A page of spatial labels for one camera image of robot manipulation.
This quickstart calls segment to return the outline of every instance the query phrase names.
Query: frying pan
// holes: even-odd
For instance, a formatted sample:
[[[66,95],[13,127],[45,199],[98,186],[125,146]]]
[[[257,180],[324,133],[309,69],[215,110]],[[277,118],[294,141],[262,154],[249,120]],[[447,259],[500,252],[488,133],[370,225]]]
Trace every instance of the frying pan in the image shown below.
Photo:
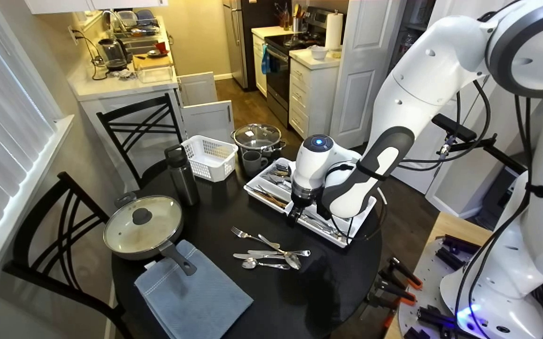
[[[113,212],[109,218],[104,242],[115,254],[128,259],[153,257],[157,252],[177,261],[183,272],[192,274],[192,265],[174,240],[181,233],[181,205],[168,195],[138,197]]]

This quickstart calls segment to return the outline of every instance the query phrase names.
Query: black chair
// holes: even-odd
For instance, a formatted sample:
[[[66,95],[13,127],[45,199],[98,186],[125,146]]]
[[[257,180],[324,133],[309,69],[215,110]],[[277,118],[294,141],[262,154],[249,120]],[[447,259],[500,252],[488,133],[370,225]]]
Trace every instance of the black chair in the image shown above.
[[[121,120],[128,114],[138,116],[140,122]],[[172,116],[174,124],[166,124],[162,120],[168,114]],[[179,125],[177,125],[177,116],[175,116],[175,110],[168,93],[160,97],[130,103],[130,105],[125,105],[108,112],[98,112],[98,118],[104,124],[104,129],[109,133],[115,146],[119,148],[128,169],[136,176],[140,188],[143,188],[153,176],[162,173],[166,169],[166,161],[160,159],[140,174],[132,157],[128,156],[130,148],[145,133],[170,133],[170,135],[177,135],[179,142],[183,141]]]
[[[45,246],[34,259],[28,257],[32,240],[40,225],[51,227],[43,218],[49,210],[62,201],[62,212],[59,218],[57,238]],[[91,214],[83,220],[76,220],[79,206],[87,206]],[[59,173],[59,182],[51,186],[45,195],[26,214],[21,229],[13,238],[11,261],[4,265],[4,270],[23,280],[38,284],[45,289],[70,297],[91,308],[96,308],[108,316],[119,329],[119,333],[130,339],[130,331],[123,321],[121,306],[109,306],[102,299],[81,289],[74,270],[72,246],[91,229],[108,222],[108,214],[100,205],[68,174]],[[53,276],[53,267],[60,267],[64,278]]]

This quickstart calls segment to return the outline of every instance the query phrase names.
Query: towel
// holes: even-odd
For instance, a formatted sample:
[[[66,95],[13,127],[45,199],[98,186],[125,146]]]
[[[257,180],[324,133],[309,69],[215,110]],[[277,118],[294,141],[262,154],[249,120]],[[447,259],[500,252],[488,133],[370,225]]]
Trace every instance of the towel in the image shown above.
[[[177,250],[196,265],[194,274],[164,257],[136,280],[147,306],[174,339],[217,339],[253,303],[228,274],[224,274],[192,242],[181,240]]]
[[[262,73],[272,73],[268,43],[264,43],[264,52],[262,52],[262,60],[260,60],[260,71]]]

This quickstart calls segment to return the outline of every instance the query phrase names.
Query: oven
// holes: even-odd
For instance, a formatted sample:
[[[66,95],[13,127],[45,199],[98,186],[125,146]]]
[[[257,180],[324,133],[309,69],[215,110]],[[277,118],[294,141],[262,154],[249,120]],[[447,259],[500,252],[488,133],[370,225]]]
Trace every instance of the oven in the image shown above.
[[[289,125],[289,82],[292,48],[306,48],[315,41],[307,33],[270,35],[266,37],[270,54],[268,103],[272,112]]]
[[[289,125],[289,80],[290,80],[290,58],[289,50],[268,43],[270,73],[268,73],[268,103],[272,112]]]

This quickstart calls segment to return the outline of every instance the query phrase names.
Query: refrigerator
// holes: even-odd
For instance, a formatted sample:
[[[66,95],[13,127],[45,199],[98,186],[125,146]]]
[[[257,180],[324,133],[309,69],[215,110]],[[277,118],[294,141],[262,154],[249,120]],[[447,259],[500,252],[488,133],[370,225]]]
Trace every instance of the refrigerator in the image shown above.
[[[255,88],[251,28],[277,26],[285,7],[290,9],[290,0],[223,0],[230,69],[243,90]]]

